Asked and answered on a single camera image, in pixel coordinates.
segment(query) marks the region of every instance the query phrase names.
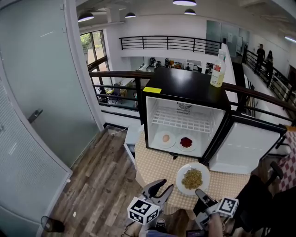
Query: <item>beige tablecloth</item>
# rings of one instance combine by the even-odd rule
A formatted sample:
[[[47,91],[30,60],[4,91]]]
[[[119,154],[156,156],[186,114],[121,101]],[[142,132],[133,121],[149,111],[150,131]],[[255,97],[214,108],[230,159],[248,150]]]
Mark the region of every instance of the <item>beige tablecloth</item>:
[[[166,184],[159,190],[162,193],[167,186],[174,184],[174,190],[167,200],[164,213],[173,214],[178,209],[186,210],[190,219],[194,219],[193,208],[198,200],[197,196],[186,196],[176,186],[176,175],[179,169],[197,159],[178,156],[176,160],[167,152],[148,149],[145,144],[144,132],[136,144],[136,180],[144,187],[159,179],[167,179]],[[213,199],[223,197],[235,198],[248,182],[249,175],[236,175],[210,171],[210,185],[206,193]]]

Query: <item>shoe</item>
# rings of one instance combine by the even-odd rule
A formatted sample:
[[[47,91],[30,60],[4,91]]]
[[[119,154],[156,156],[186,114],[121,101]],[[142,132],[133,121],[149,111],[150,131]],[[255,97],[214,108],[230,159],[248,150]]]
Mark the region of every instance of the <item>shoe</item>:
[[[155,227],[163,227],[165,228],[166,227],[166,221],[164,219],[158,219],[156,224],[155,224]]]

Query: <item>plate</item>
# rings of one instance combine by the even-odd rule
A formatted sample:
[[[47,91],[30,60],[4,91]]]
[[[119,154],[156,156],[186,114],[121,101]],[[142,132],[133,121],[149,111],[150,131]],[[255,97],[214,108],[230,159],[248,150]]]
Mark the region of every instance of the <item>plate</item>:
[[[181,139],[184,138],[184,137],[187,137],[189,138],[191,141],[192,141],[192,144],[190,147],[183,147],[181,145]],[[190,152],[190,151],[193,151],[195,148],[196,148],[196,145],[197,145],[197,142],[195,140],[195,138],[192,136],[192,135],[189,135],[189,134],[183,134],[183,135],[180,135],[177,137],[177,147],[181,150],[181,151],[185,151],[185,152]]]
[[[198,162],[186,164],[181,169],[179,169],[179,171],[177,173],[177,177],[176,177],[176,185],[177,185],[178,189],[180,190],[180,192],[182,192],[183,194],[190,195],[190,196],[196,196],[195,189],[187,189],[182,184],[182,180],[184,178],[184,175],[186,174],[186,172],[188,170],[191,170],[192,168],[195,168],[195,169],[199,170],[200,172],[202,172],[203,184],[201,186],[199,186],[198,188],[200,188],[201,190],[206,192],[206,190],[209,188],[209,185],[210,185],[210,172],[206,166],[204,166],[203,164],[198,163]]]
[[[162,140],[164,135],[168,135],[170,137],[170,139],[167,142],[164,142]],[[158,132],[156,135],[156,142],[157,144],[161,147],[161,148],[170,148],[172,146],[175,145],[176,143],[176,138],[175,135],[173,135],[171,132],[169,131],[160,131]]]

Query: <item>wire rack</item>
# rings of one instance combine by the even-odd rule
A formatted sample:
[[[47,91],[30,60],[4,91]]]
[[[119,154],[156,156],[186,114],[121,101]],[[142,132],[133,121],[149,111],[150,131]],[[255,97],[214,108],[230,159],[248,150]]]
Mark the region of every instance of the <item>wire rack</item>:
[[[158,107],[152,118],[153,124],[167,125],[191,131],[211,133],[210,118],[203,113],[182,113],[177,109]]]

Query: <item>yellow sticky note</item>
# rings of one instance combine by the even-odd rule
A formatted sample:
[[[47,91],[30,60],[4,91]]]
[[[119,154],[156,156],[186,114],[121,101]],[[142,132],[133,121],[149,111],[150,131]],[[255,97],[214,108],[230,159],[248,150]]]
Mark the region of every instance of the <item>yellow sticky note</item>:
[[[145,87],[143,91],[159,94],[161,92],[161,89],[153,88],[153,87]]]

